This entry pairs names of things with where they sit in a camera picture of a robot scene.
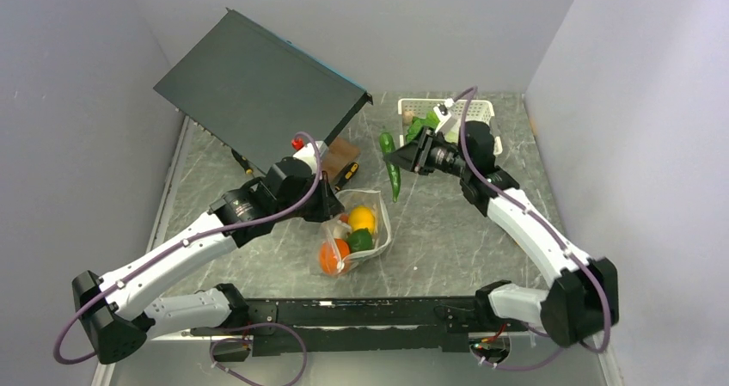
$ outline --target green avocado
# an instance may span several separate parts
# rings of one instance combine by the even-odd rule
[[[368,229],[354,231],[346,238],[346,243],[352,253],[372,250],[375,247],[375,243],[372,241],[372,234],[370,234]]]

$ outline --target yellow fruit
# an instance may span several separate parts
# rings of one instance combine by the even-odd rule
[[[372,214],[372,210],[365,207],[364,205],[355,207],[352,211],[350,211],[349,218],[347,219],[346,223],[352,227],[352,231],[367,229],[370,234],[375,234],[375,215]]]

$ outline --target white basket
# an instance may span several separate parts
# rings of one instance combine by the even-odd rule
[[[402,113],[405,111],[412,111],[414,115],[418,118],[425,118],[428,114],[428,111],[431,111],[433,107],[436,105],[443,103],[445,99],[429,99],[429,98],[402,98],[397,102],[397,113],[398,115],[402,116]],[[450,112],[453,114],[454,117],[458,118],[458,121],[456,122],[456,125],[453,126],[453,129],[451,132],[458,132],[458,129],[461,127],[461,116],[463,115],[463,106],[466,104],[466,100],[460,100],[456,102],[453,107],[450,109]],[[473,100],[471,101],[471,105],[469,106],[469,114],[466,115],[467,121],[481,121],[489,124],[491,121],[491,118],[493,118],[493,105],[490,101],[486,100]],[[493,134],[493,154],[495,156],[501,154],[501,151],[503,151],[503,147],[501,146],[501,136],[498,135],[494,130],[493,124],[490,124],[492,126],[492,134]],[[405,145],[405,132],[407,131],[407,127],[404,123],[402,123],[402,130],[400,133],[400,146],[402,147]],[[450,135],[449,140],[453,140],[453,142],[457,141],[457,138],[453,138],[453,135]]]

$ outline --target green vegetable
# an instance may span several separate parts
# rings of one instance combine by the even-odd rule
[[[428,126],[433,130],[438,128],[438,123],[440,123],[440,120],[438,120],[438,116],[433,110],[428,111],[425,118],[413,117],[413,124],[407,128],[405,141],[413,141],[418,136],[418,133],[420,133],[420,129],[424,126]]]
[[[372,250],[375,247],[375,242],[372,241],[372,234],[370,234],[368,229],[354,231],[346,238],[346,244],[352,253]]]
[[[387,155],[395,151],[395,140],[389,132],[383,132],[380,134],[380,149],[383,151],[383,155]],[[389,162],[386,162],[389,184],[392,186],[392,201],[397,202],[397,196],[400,194],[400,168],[396,167]]]

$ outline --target gray marble countertop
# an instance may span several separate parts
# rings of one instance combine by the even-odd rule
[[[336,279],[318,273],[319,224],[300,219],[277,224],[224,258],[212,261],[173,286],[168,295],[189,294],[217,283],[233,283],[244,297],[404,297],[472,295],[483,285],[509,279],[544,287],[536,267],[496,224],[461,195],[455,177],[402,173],[400,199],[390,201],[389,177],[377,138],[401,131],[400,98],[445,98],[450,92],[373,94],[341,136],[361,149],[358,174],[347,188],[383,191],[393,241],[385,253]],[[493,104],[504,151],[497,164],[509,172],[534,206],[561,230],[521,95],[479,95]],[[230,150],[202,131],[193,134],[166,238],[190,224],[210,203],[245,177]]]

